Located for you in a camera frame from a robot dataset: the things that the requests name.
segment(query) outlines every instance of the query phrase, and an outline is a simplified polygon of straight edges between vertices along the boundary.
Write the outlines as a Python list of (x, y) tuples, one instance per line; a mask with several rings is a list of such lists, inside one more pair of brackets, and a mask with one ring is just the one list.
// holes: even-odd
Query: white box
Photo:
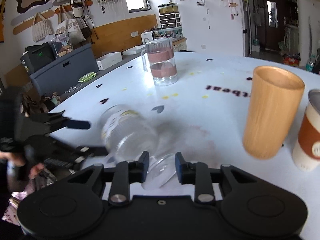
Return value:
[(122, 55), (121, 52), (112, 52), (104, 55), (103, 57), (100, 57), (96, 59), (98, 67), (100, 70), (105, 70), (114, 64), (119, 63), (122, 61)]
[(141, 53), (145, 49), (145, 45), (135, 46), (122, 52), (123, 55), (135, 55)]
[(252, 51), (260, 52), (260, 45), (252, 45)]

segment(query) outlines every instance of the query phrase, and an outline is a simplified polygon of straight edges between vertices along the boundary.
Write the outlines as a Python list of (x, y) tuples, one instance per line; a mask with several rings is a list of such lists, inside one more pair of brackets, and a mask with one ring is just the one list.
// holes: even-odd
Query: water bottle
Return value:
[(313, 69), (313, 66), (315, 65), (315, 62), (316, 62), (316, 56), (312, 55), (307, 61), (306, 70), (311, 72)]
[(144, 151), (153, 156), (158, 134), (147, 121), (129, 106), (116, 105), (101, 116), (102, 141), (116, 162), (137, 161)]
[(149, 169), (144, 189), (164, 185), (176, 172), (175, 154), (157, 155), (159, 136), (139, 113), (126, 105), (116, 105), (100, 119), (101, 138), (115, 162), (137, 161), (144, 151), (149, 152)]

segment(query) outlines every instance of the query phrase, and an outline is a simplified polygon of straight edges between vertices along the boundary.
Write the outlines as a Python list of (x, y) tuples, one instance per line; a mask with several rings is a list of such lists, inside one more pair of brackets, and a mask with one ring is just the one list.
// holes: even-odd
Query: white table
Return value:
[[(301, 236), (305, 240), (319, 240), (320, 236), (320, 167), (305, 173), (295, 166), (291, 152), (297, 139), (310, 89), (320, 88), (320, 77), (307, 71), (273, 62), (245, 57), (223, 57), (191, 52), (176, 52), (179, 80), (167, 87), (155, 87), (150, 73), (145, 73), (138, 57), (113, 70), (54, 109), (66, 110), (64, 115), (89, 120), (89, 130), (61, 129), (54, 134), (74, 146), (102, 145), (99, 117), (108, 108), (127, 104), (139, 111), (160, 134), (161, 153), (182, 152), (187, 161), (205, 162), (212, 168), (232, 164), (257, 177), (291, 191), (308, 206), (308, 220)], [(277, 156), (266, 161), (254, 159), (242, 146), (242, 136), (249, 106), (252, 71), (260, 65), (273, 65), (292, 71), (302, 78), (306, 89), (292, 128)], [(217, 86), (232, 92), (215, 91)], [(105, 104), (99, 103), (108, 98)], [(158, 114), (151, 111), (164, 106)], [(106, 158), (88, 160), (86, 165)], [(177, 176), (160, 189), (144, 190), (140, 184), (131, 185), (131, 195), (194, 195), (193, 185), (180, 185)]]

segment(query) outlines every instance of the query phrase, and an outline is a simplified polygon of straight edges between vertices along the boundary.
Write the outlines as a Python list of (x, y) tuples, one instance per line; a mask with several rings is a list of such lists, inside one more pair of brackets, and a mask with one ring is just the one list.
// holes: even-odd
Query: wooden cup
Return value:
[(277, 67), (253, 71), (243, 146), (255, 158), (274, 157), (297, 113), (305, 85), (297, 75)]

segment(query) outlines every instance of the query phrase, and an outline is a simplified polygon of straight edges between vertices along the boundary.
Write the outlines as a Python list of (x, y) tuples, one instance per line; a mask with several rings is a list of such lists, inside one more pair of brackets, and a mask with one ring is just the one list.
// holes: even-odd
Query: fish tank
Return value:
[(158, 8), (160, 15), (179, 12), (177, 3), (162, 4)]

